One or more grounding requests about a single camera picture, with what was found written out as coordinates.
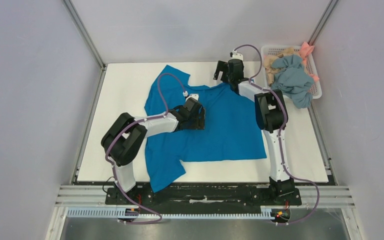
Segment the blue t shirt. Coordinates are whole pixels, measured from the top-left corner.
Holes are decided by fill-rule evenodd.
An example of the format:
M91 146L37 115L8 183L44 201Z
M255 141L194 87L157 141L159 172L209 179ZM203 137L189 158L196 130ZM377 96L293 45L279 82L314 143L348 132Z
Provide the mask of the blue t shirt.
M185 129L150 136L145 162L154 192L185 178L188 182L220 182L221 164L267 157L256 123L255 105L220 83L190 86L190 75L166 65L152 83L144 110L162 113L185 103L183 91L198 94L205 109L203 129Z

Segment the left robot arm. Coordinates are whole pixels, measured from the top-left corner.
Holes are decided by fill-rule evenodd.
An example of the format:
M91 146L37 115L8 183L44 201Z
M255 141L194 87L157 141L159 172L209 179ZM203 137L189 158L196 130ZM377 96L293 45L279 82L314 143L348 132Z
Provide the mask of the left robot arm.
M115 120L100 144L119 188L117 197L124 204L132 204L137 198L133 160L144 140L159 134L204 130L205 114L204 106L192 96L187 97L184 104L160 114L135 118L124 112Z

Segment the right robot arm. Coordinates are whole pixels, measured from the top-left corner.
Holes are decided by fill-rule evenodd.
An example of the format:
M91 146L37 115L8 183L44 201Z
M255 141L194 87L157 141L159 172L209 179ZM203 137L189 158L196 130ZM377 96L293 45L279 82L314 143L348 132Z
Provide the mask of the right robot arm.
M289 172L282 132L289 120L283 94L280 90L263 88L244 76L244 63L232 58L219 60L213 79L220 79L237 95L254 102L255 119L267 143L270 160L269 199L282 204L295 191L295 182Z

